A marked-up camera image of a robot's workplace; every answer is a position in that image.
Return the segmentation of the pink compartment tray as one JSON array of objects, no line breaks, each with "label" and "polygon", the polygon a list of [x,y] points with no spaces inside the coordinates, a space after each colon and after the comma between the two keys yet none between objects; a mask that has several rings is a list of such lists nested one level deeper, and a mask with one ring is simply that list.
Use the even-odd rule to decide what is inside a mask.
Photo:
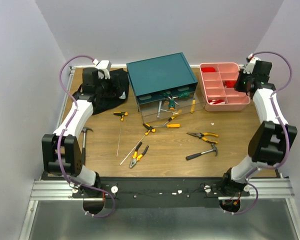
[{"label": "pink compartment tray", "polygon": [[[204,73],[202,67],[214,67],[216,72]],[[224,87],[225,81],[237,81],[240,67],[235,62],[206,62],[199,65],[200,88],[206,100],[205,110],[208,112],[242,111],[251,102],[243,92]],[[212,100],[225,100],[225,104],[211,105]]]}]

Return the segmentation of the silver T-handle wrench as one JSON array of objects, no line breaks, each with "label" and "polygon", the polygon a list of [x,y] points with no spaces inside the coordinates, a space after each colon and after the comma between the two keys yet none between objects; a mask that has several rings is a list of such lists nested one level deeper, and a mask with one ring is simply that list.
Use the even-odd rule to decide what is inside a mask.
[{"label": "silver T-handle wrench", "polygon": [[165,109],[163,109],[163,101],[162,100],[160,100],[159,102],[158,102],[158,109],[157,109],[157,118],[159,119],[160,118],[160,116],[161,116],[161,112],[165,112],[166,110]]}]

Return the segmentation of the yellow black long rod driver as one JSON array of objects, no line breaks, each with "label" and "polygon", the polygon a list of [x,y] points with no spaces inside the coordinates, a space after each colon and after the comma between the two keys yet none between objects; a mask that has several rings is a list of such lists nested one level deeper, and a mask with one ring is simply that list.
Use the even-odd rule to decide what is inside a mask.
[{"label": "yellow black long rod driver", "polygon": [[155,133],[156,129],[149,125],[148,123],[143,123],[142,124],[145,128],[146,128],[146,132],[144,133],[144,135],[141,137],[141,139],[136,143],[136,145],[131,149],[131,151],[125,156],[125,158],[120,162],[120,166],[124,163],[124,161],[128,158],[128,156],[134,151],[135,147],[146,137],[148,136],[150,133]]}]

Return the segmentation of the teal drawer cabinet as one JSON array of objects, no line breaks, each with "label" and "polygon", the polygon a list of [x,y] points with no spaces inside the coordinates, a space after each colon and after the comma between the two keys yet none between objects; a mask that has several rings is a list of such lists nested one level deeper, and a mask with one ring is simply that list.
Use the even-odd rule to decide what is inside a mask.
[{"label": "teal drawer cabinet", "polygon": [[126,68],[139,113],[145,104],[163,100],[164,92],[192,94],[198,85],[183,52],[129,62]]}]

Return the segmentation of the clear drawer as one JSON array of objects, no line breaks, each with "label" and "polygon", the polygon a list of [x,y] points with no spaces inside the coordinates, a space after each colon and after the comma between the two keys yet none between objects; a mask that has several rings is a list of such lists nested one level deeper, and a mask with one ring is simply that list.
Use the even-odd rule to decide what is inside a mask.
[{"label": "clear drawer", "polygon": [[141,104],[138,103],[138,112],[141,113],[143,123],[165,120],[182,114],[192,114],[203,110],[207,101],[200,93],[191,92],[188,97],[179,95],[168,97],[161,95],[161,99]]}]

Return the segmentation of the green screwdriver short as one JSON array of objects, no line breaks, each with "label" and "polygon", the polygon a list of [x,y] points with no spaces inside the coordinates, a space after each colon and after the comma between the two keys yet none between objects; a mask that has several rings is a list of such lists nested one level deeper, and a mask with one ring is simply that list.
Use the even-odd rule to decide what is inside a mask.
[{"label": "green screwdriver short", "polygon": [[169,100],[168,108],[170,111],[173,111],[176,108],[176,104],[175,104],[175,101],[173,98],[171,100]]}]

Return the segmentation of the small green screwdriver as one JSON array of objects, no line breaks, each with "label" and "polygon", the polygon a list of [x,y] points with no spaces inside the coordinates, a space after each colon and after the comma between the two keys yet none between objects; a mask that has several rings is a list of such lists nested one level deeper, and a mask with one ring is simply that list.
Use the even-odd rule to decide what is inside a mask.
[{"label": "small green screwdriver", "polygon": [[179,98],[179,99],[188,98],[189,96],[190,96],[190,93],[188,91],[184,91],[184,92],[181,92],[180,94],[174,96],[173,99],[176,99],[176,98]]}]

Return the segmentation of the yellow screwdriver small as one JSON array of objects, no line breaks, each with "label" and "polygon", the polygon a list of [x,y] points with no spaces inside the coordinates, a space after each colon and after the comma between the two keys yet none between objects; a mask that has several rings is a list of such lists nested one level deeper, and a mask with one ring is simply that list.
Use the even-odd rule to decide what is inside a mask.
[{"label": "yellow screwdriver small", "polygon": [[179,123],[170,123],[164,125],[154,125],[153,128],[179,128],[181,125]]}]

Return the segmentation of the yellow screwdriver large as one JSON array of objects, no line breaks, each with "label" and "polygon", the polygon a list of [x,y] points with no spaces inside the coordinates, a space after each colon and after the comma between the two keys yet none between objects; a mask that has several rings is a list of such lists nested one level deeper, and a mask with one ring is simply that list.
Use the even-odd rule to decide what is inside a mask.
[{"label": "yellow screwdriver large", "polygon": [[173,119],[175,119],[177,116],[179,116],[179,112],[174,112],[172,116],[164,123],[164,125],[167,125],[169,122],[171,122]]}]

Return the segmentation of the green screwdriver long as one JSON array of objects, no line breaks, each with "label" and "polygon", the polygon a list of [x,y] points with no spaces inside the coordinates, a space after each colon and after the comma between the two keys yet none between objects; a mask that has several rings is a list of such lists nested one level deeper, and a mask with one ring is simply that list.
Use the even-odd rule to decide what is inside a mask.
[{"label": "green screwdriver long", "polygon": [[167,101],[172,100],[172,96],[166,92],[160,92],[159,95],[162,96]]}]

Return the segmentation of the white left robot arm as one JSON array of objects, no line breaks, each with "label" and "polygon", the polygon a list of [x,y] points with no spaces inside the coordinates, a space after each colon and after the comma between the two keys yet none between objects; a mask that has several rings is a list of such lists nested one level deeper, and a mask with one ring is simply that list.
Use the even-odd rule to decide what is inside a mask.
[{"label": "white left robot arm", "polygon": [[70,95],[72,106],[61,125],[41,139],[44,171],[62,176],[74,188],[94,198],[104,191],[100,175],[85,166],[78,138],[93,116],[123,104],[129,96],[128,73],[116,70],[83,68],[82,83]]}]

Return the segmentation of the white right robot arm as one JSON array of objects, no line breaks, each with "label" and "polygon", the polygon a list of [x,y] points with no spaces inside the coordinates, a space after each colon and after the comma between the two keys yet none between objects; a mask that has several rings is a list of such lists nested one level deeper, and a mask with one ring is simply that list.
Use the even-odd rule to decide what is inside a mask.
[{"label": "white right robot arm", "polygon": [[279,168],[297,136],[297,128],[288,124],[280,110],[275,85],[269,82],[271,69],[271,62],[251,56],[239,71],[234,89],[253,101],[260,126],[248,144],[246,157],[224,173],[220,191],[225,196],[242,192],[261,170]]}]

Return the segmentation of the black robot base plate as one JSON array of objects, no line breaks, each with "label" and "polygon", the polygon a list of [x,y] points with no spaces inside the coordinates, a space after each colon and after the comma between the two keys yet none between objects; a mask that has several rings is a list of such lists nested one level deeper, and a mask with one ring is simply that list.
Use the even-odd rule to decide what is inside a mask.
[{"label": "black robot base plate", "polygon": [[107,209],[218,208],[225,197],[237,211],[236,198],[248,196],[247,184],[223,177],[97,177],[94,186],[79,187],[84,197],[103,198]]}]

